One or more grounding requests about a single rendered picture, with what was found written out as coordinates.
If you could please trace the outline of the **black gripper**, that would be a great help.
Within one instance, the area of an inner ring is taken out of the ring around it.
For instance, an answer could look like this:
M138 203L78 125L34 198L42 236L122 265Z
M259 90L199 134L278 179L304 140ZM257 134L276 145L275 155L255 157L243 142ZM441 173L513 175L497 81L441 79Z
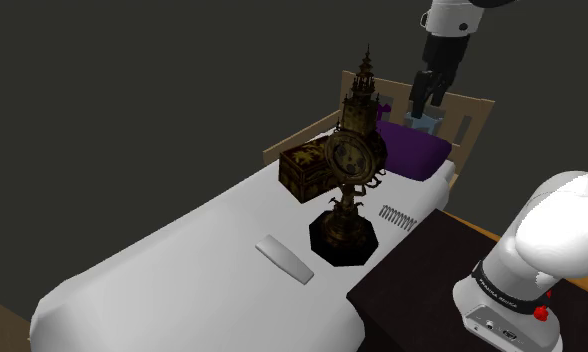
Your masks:
M462 37L441 37L427 35L423 61L425 71L418 71L409 95L412 102L411 116L422 117L424 106L430 97L430 104L440 107L448 88L453 84L461 61L464 58L470 35ZM436 81L435 73L441 74Z

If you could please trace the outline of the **purple pillow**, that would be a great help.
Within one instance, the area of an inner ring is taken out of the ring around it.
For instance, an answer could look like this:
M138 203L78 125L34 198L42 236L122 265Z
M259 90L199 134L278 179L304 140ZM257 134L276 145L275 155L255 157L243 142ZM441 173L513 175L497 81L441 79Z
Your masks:
M427 180L449 156L451 143L435 135L382 120L382 115L390 112L389 104L378 105L377 132L384 140L388 153L385 169L412 180Z

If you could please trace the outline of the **ornate golden tower clock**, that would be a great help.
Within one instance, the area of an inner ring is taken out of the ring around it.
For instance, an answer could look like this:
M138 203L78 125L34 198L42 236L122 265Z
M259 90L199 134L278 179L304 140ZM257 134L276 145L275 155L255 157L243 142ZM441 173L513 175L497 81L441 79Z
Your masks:
M341 197L331 198L334 207L309 225L312 251L334 267L362 266L379 245L372 223L359 214L363 204L356 200L378 187L385 173L388 152L377 132L379 97L366 52L324 148Z

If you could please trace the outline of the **dark gold decorated box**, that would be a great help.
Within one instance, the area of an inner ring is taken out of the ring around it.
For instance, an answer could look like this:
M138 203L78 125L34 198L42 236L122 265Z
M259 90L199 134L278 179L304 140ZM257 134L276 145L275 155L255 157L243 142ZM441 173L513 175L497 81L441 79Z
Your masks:
M278 180L300 203L338 185L325 160L327 140L328 136L323 136L280 153Z

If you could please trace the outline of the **dark robot stand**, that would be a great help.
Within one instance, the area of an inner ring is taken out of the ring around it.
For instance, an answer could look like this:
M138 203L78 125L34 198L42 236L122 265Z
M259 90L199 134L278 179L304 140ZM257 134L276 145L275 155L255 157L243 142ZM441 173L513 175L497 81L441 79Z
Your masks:
M365 327L357 352L499 352L464 328L452 298L497 239L446 212L428 215L348 292ZM588 292L562 280L552 308L563 352L588 352Z

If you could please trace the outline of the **grey flat remote control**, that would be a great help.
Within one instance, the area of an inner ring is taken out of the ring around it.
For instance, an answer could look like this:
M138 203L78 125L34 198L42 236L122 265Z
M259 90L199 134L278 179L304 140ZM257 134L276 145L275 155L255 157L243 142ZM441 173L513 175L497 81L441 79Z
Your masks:
M314 272L272 235L266 235L255 245L255 248L275 266L302 285L306 285L314 277Z

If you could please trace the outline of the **grey metal coil spring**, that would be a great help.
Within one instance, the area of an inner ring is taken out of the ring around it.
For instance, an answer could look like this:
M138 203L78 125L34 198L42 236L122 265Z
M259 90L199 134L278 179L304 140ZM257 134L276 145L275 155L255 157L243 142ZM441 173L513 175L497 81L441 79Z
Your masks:
M407 232L411 231L418 224L418 221L415 218L410 217L389 205L382 206L379 211L379 216Z

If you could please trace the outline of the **light blue pillow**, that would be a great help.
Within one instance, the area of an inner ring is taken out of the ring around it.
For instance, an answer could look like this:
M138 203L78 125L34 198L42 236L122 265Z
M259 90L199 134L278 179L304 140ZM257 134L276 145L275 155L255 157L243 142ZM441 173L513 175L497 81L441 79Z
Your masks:
M407 112L404 117L404 122L407 127L414 130L418 130L430 135L436 135L437 130L443 122L444 116L430 116L423 113L419 118L412 115L411 112Z

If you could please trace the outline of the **wooden bed with white mattress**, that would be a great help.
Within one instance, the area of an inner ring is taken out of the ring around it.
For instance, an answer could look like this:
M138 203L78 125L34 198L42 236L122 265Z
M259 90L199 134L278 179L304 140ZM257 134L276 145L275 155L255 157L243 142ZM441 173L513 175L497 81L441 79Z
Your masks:
M418 223L448 201L493 102L447 94L439 136L452 146L432 177L387 174L360 213L379 246L362 266L334 267L310 248L327 195L300 203L278 181L282 151L327 134L330 114L273 145L264 167L234 187L44 296L31 319L0 305L0 352L356 352L364 326L346 295ZM313 272L302 285L255 245L272 235Z

